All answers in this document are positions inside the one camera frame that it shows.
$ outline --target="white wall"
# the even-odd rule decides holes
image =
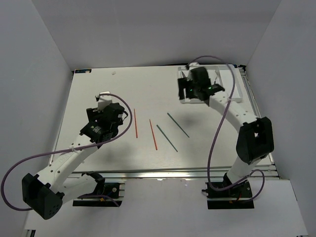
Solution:
[[[316,236],[316,2],[282,0],[247,75],[275,136],[274,158],[291,180],[304,222]]]
[[[247,64],[280,0],[33,0],[71,69]]]
[[[17,161],[51,151],[71,83],[71,71],[31,0],[0,1],[0,178]],[[21,179],[47,158],[26,162],[9,176],[5,191],[18,207]],[[25,212],[0,200],[3,237],[19,237]]]

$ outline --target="purple cable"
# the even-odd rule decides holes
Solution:
[[[232,74],[232,76],[233,76],[233,88],[232,88],[232,91],[231,91],[231,93],[230,93],[230,95],[229,95],[229,97],[228,97],[228,102],[227,102],[226,108],[225,108],[225,110],[224,110],[224,113],[223,113],[223,116],[222,116],[222,118],[221,118],[221,121],[220,121],[220,123],[219,123],[219,125],[218,125],[218,127],[217,127],[216,132],[215,132],[214,139],[213,139],[213,142],[212,142],[212,145],[211,145],[211,150],[209,151],[209,155],[208,155],[208,160],[207,160],[207,180],[208,180],[208,184],[209,184],[209,186],[210,186],[210,188],[211,188],[212,190],[215,190],[215,191],[225,191],[225,190],[228,190],[228,189],[230,189],[230,188],[236,186],[236,185],[239,184],[241,181],[246,180],[246,179],[247,179],[248,177],[250,177],[254,172],[258,171],[258,172],[260,172],[260,173],[262,174],[262,185],[261,185],[261,188],[260,188],[259,192],[258,192],[255,196],[253,196],[252,198],[250,198],[250,199],[248,199],[248,200],[246,200],[246,201],[254,200],[254,199],[255,199],[256,197],[258,197],[258,195],[262,192],[263,186],[264,186],[264,184],[265,184],[265,175],[264,175],[264,173],[262,172],[262,170],[260,170],[260,169],[254,169],[254,170],[252,170],[248,176],[245,176],[245,177],[239,179],[238,181],[234,182],[233,184],[230,184],[230,185],[228,185],[228,186],[226,186],[226,187],[224,187],[224,188],[217,188],[217,187],[214,187],[214,186],[212,185],[212,183],[211,183],[211,178],[210,178],[211,158],[212,158],[213,150],[214,150],[214,147],[215,147],[215,143],[216,143],[216,140],[217,140],[219,131],[221,130],[221,127],[222,127],[223,122],[224,122],[224,120],[225,120],[226,114],[227,114],[227,112],[228,112],[229,105],[231,104],[231,99],[232,99],[232,97],[233,97],[233,93],[234,93],[234,90],[235,90],[236,79],[235,79],[235,75],[234,75],[234,72],[233,72],[233,70],[231,69],[231,67],[230,67],[227,63],[225,63],[222,59],[220,59],[220,58],[218,58],[218,57],[215,57],[215,56],[203,55],[203,56],[197,57],[197,58],[195,58],[194,60],[192,60],[190,63],[188,63],[187,66],[189,66],[191,63],[195,62],[197,59],[200,59],[200,58],[213,58],[213,59],[216,59],[216,60],[220,61],[221,63],[225,64],[225,65],[228,67],[228,69],[231,71],[231,74]]]
[[[132,115],[132,111],[130,109],[130,107],[128,106],[128,104],[122,99],[120,98],[119,96],[117,95],[114,95],[114,94],[110,94],[110,93],[101,93],[99,95],[110,95],[110,96],[113,96],[113,97],[116,97],[118,98],[119,100],[121,100],[123,102],[123,104],[125,104],[125,106],[127,107],[128,111],[129,111],[129,114],[130,114],[130,121],[129,121],[129,124],[127,126],[127,128],[118,136],[108,140],[108,141],[105,141],[105,142],[100,142],[100,143],[96,143],[96,144],[92,144],[92,145],[88,145],[88,146],[81,146],[81,147],[75,147],[74,150],[83,150],[83,149],[87,149],[87,148],[90,148],[90,147],[97,147],[97,146],[102,146],[104,144],[107,144],[109,142],[112,142],[118,138],[120,138],[121,136],[123,136],[130,128],[130,126],[132,125],[132,121],[133,121],[133,115]],[[30,157],[27,157],[23,160],[20,160],[19,162],[17,162],[16,164],[14,164],[4,175],[3,179],[2,179],[2,182],[1,182],[1,196],[2,196],[2,199],[4,201],[4,203],[10,207],[11,209],[13,210],[16,210],[16,211],[30,211],[32,210],[32,208],[18,208],[18,207],[15,207],[13,206],[6,198],[5,196],[5,193],[4,193],[4,184],[5,184],[5,181],[8,177],[8,175],[11,173],[11,171],[17,167],[18,165],[20,165],[21,163],[25,162],[25,161],[28,161],[30,159],[34,159],[34,158],[37,158],[37,157],[44,157],[44,156],[49,156],[49,155],[54,155],[54,154],[59,154],[59,153],[68,153],[68,152],[72,152],[73,150],[72,149],[64,149],[64,150],[59,150],[59,151],[54,151],[54,152],[46,152],[46,153],[42,153],[42,154],[38,154],[38,155],[34,155],[34,156],[30,156]]]

